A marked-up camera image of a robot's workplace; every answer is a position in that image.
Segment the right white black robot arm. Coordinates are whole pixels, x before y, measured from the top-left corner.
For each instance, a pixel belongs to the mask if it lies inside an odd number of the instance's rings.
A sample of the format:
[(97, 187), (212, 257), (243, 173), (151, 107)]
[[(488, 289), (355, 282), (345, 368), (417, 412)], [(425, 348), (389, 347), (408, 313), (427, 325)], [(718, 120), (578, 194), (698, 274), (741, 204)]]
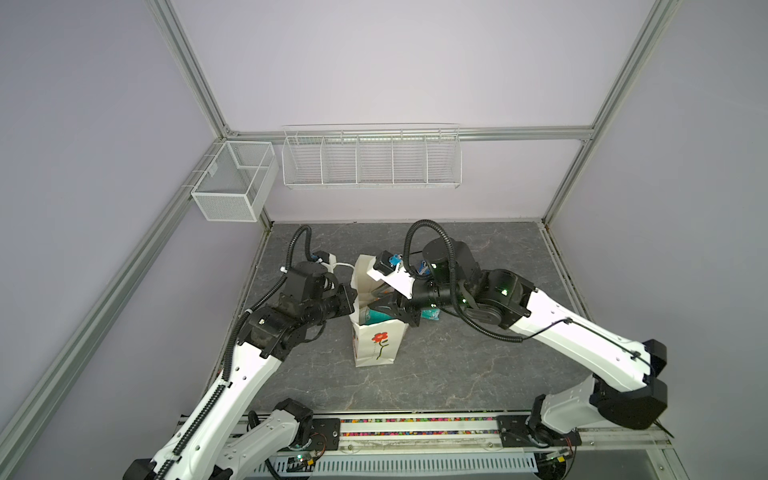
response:
[(389, 252), (374, 258), (366, 274), (385, 289), (371, 310), (416, 325), (423, 311), (441, 309), (496, 339), (538, 341), (589, 370), (576, 386), (538, 396), (528, 417), (509, 431), (517, 442), (574, 444), (578, 428), (600, 421), (645, 430), (667, 409), (668, 387), (659, 378), (667, 364), (663, 343), (621, 337), (510, 270), (482, 269), (463, 242), (438, 238), (422, 254), (425, 271)]

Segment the white flower paper bag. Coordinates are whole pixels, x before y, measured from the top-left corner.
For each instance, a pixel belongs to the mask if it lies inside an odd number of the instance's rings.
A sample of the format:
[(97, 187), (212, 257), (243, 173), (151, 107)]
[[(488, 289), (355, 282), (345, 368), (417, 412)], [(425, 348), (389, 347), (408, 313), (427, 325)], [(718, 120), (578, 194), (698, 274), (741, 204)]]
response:
[(351, 280), (351, 286), (357, 292), (355, 310), (350, 315), (357, 368), (393, 364), (408, 331), (406, 323), (369, 309), (369, 304), (376, 299), (374, 291), (381, 286), (387, 287), (383, 281), (374, 280), (367, 274), (374, 260), (373, 256), (360, 255)]

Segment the teal snack packet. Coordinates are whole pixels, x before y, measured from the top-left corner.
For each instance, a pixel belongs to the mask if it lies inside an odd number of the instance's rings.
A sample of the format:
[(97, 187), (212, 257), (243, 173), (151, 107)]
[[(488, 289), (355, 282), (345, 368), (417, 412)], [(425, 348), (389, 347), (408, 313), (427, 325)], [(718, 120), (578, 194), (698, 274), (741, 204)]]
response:
[(441, 310), (435, 306), (419, 304), (396, 292), (374, 300), (368, 305), (368, 309), (400, 320), (412, 327), (418, 327), (423, 320), (437, 321), (441, 313)]

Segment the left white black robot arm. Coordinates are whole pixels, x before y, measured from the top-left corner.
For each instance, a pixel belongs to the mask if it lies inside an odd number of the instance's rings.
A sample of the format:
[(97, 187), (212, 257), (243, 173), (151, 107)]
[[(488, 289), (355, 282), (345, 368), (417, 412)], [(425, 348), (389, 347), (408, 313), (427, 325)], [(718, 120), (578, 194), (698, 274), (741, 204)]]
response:
[(309, 330), (323, 332), (354, 310), (355, 290), (331, 272), (329, 253), (312, 251), (311, 238), (310, 226), (298, 227), (278, 281), (236, 320), (216, 380), (172, 438), (124, 478), (243, 479), (278, 451), (310, 443), (313, 412), (292, 399), (238, 439), (231, 434), (291, 351), (311, 342)]

